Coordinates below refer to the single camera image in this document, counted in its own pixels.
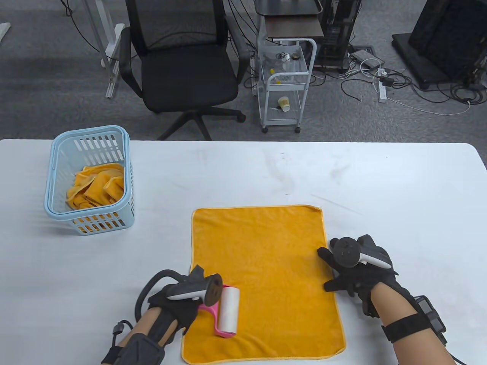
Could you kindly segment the person's left hand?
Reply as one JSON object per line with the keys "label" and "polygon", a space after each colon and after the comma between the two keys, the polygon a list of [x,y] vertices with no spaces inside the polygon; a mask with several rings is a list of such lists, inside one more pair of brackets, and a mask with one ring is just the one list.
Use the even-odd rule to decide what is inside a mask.
{"label": "person's left hand", "polygon": [[170,344],[177,331],[184,329],[186,333],[198,315],[200,301],[192,299],[170,300],[168,299],[170,288],[175,284],[169,284],[162,290],[148,298],[148,308],[161,309],[152,327],[148,331],[148,337],[157,342],[161,347]]}

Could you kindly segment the person's right hand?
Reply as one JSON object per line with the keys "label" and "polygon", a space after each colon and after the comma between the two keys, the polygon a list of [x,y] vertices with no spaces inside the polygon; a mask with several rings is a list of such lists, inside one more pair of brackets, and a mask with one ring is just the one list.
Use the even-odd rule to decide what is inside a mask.
{"label": "person's right hand", "polygon": [[397,272],[385,249],[376,245],[370,235],[333,238],[329,247],[320,247],[318,257],[336,272],[334,279],[324,283],[326,292],[346,291],[350,297],[358,295],[363,313],[379,318],[371,299],[372,289],[380,282],[391,287],[415,309],[417,304],[409,291],[397,281]]}

